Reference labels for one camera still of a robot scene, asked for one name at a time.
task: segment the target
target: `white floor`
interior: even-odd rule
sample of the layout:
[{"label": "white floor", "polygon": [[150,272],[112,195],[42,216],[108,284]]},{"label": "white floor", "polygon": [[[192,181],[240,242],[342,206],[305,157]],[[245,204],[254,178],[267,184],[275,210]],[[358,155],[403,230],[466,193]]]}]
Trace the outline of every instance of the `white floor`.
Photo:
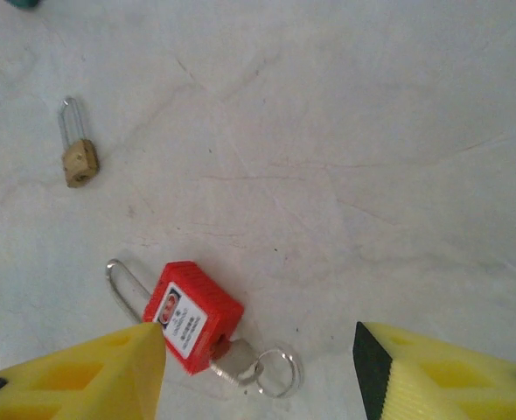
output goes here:
[{"label": "white floor", "polygon": [[358,320],[516,361],[516,2],[0,0],[0,368],[129,326],[116,256],[195,260],[306,368],[274,402],[170,357],[160,419],[364,419]]}]

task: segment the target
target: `metal key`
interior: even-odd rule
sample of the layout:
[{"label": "metal key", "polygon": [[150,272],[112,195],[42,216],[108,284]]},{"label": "metal key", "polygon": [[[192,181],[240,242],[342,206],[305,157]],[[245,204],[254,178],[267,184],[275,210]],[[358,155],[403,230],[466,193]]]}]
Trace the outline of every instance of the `metal key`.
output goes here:
[{"label": "metal key", "polygon": [[264,370],[258,354],[244,339],[233,341],[229,350],[209,365],[218,376],[240,387],[256,382]]}]

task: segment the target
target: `padlock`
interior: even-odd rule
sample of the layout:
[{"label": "padlock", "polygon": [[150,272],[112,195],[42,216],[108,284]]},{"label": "padlock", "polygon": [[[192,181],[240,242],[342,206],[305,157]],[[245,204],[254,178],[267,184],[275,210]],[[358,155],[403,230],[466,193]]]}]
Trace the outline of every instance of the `padlock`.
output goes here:
[{"label": "padlock", "polygon": [[186,372],[209,368],[210,354],[219,357],[239,324],[243,306],[225,293],[191,261],[169,262],[143,313],[143,321],[158,322],[170,350]]},{"label": "padlock", "polygon": [[[114,267],[128,274],[129,282],[149,299],[141,316],[124,299],[113,278]],[[244,307],[221,289],[195,262],[169,262],[152,294],[119,260],[107,263],[106,279],[116,302],[134,322],[156,322],[163,328],[167,348],[185,371],[194,375],[211,367],[219,377],[237,384],[258,385],[259,392],[272,398],[292,396],[303,382],[300,360],[283,346],[258,354],[244,339],[231,341]],[[260,382],[265,356],[281,356],[291,369],[290,383],[281,392],[268,390]]]},{"label": "padlock", "polygon": [[[68,123],[66,117],[70,113],[73,123]],[[99,172],[99,159],[93,142],[85,136],[79,105],[71,96],[68,96],[62,102],[59,111],[59,129],[64,144],[62,163],[64,164],[67,186],[79,188]],[[73,131],[75,131],[76,139],[70,142],[70,132]]]}]

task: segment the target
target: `padlock label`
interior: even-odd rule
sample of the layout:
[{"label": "padlock label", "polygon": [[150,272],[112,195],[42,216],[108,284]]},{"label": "padlock label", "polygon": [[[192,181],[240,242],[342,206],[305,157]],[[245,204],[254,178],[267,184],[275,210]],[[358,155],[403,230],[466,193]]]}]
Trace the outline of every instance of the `padlock label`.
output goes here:
[{"label": "padlock label", "polygon": [[170,282],[153,322],[183,359],[188,359],[207,321],[207,314],[175,283]]}]

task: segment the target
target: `red padlock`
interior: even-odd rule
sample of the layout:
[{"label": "red padlock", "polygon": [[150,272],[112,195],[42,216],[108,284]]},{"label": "red padlock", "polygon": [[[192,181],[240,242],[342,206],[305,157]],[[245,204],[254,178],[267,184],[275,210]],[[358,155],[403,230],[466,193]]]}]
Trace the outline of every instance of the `red padlock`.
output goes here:
[{"label": "red padlock", "polygon": [[[112,276],[120,266],[130,283],[148,299],[143,316],[124,299]],[[149,293],[119,260],[107,262],[106,278],[116,302],[134,322],[158,322],[164,339],[190,375],[211,368],[219,377],[239,386],[255,383],[258,391],[272,398],[292,396],[303,382],[303,367],[291,350],[276,345],[258,354],[244,339],[231,335],[244,312],[243,306],[225,293],[195,262],[166,264],[153,294]],[[264,388],[260,381],[261,360],[277,354],[291,370],[291,381],[281,391]]]},{"label": "red padlock", "polygon": [[225,293],[195,262],[169,262],[143,313],[163,326],[167,347],[186,372],[209,367],[228,349],[244,307]]}]

